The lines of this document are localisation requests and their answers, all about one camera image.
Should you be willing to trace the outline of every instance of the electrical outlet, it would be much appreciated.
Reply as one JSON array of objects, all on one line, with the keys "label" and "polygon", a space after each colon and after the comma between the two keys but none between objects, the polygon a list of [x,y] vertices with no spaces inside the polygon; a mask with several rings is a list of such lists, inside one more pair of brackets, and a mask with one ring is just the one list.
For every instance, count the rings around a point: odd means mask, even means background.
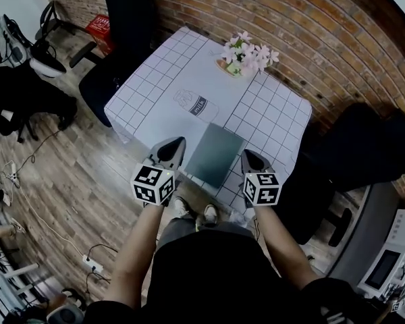
[{"label": "electrical outlet", "polygon": [[87,255],[85,254],[82,257],[82,261],[90,267],[90,270],[95,273],[102,273],[103,271],[103,266],[99,264],[98,262],[94,261],[93,258],[88,258]]}]

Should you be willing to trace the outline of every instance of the chair leg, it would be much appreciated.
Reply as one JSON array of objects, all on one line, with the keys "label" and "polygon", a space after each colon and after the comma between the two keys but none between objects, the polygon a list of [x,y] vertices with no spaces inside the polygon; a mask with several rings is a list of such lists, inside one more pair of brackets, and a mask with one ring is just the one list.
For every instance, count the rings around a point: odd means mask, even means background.
[{"label": "chair leg", "polygon": [[327,210],[324,218],[336,227],[329,241],[329,246],[336,247],[341,242],[346,231],[348,230],[348,226],[350,225],[352,218],[351,210],[349,208],[345,208],[342,217],[339,217]]},{"label": "chair leg", "polygon": [[22,131],[24,131],[25,124],[21,124],[20,129],[18,130],[18,139],[17,142],[20,144],[24,143],[24,139],[21,137]]},{"label": "chair leg", "polygon": [[36,134],[34,134],[34,132],[32,130],[32,126],[30,125],[30,120],[26,121],[26,126],[27,126],[27,130],[28,130],[30,137],[32,137],[35,141],[38,141],[39,138]]}]

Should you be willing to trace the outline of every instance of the shoe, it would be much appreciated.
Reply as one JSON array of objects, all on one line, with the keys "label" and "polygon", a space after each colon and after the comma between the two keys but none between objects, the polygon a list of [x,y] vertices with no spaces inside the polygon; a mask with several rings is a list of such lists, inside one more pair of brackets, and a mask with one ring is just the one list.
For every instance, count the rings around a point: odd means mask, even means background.
[{"label": "shoe", "polygon": [[217,207],[212,204],[206,206],[204,210],[205,223],[217,223]]},{"label": "shoe", "polygon": [[65,288],[61,291],[62,294],[66,295],[66,298],[73,300],[75,306],[77,306],[81,311],[87,309],[85,299],[79,295],[79,293],[73,288]]},{"label": "shoe", "polygon": [[72,122],[74,122],[74,120],[75,120],[76,112],[78,110],[78,108],[76,106],[76,98],[71,97],[71,100],[72,100],[72,105],[73,105],[72,112],[67,116],[60,117],[60,122],[58,125],[58,128],[60,131],[64,131],[66,128],[71,126]]},{"label": "shoe", "polygon": [[11,199],[9,198],[9,196],[7,195],[7,193],[5,191],[3,191],[3,203],[5,203],[7,206],[11,206]]},{"label": "shoe", "polygon": [[182,217],[189,212],[189,204],[182,197],[176,197],[174,209],[177,211],[178,217]]},{"label": "shoe", "polygon": [[12,218],[11,224],[15,227],[15,233],[20,233],[20,234],[26,233],[26,230],[24,229],[22,224],[20,222],[18,222],[16,219]]}]

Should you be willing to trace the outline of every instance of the table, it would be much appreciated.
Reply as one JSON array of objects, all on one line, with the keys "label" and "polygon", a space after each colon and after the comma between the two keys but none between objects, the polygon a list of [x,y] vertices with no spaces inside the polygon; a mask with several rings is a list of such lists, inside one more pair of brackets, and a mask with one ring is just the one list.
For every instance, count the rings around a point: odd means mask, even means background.
[{"label": "table", "polygon": [[[139,139],[151,148],[166,138],[184,136],[181,171],[220,202],[253,217],[238,186],[240,154],[262,154],[285,181],[296,164],[311,104],[266,73],[234,78],[216,60],[222,46],[186,27],[167,39],[129,77],[106,104],[105,113],[124,143]],[[213,122],[246,142],[220,188],[187,174],[190,157]]]}]

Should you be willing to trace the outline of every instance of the red brick wall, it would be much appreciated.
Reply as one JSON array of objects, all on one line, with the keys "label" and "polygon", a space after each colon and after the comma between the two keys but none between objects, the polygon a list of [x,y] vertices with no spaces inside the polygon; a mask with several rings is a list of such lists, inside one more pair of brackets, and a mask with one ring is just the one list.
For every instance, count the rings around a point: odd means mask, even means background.
[{"label": "red brick wall", "polygon": [[[104,0],[59,0],[73,21],[87,25],[106,13]],[[326,128],[345,106],[366,102],[384,115],[405,111],[405,56],[377,25],[364,0],[157,0],[161,22],[187,24],[219,42],[247,30],[279,50],[270,70],[308,99]],[[405,176],[396,182],[405,198]]]}]

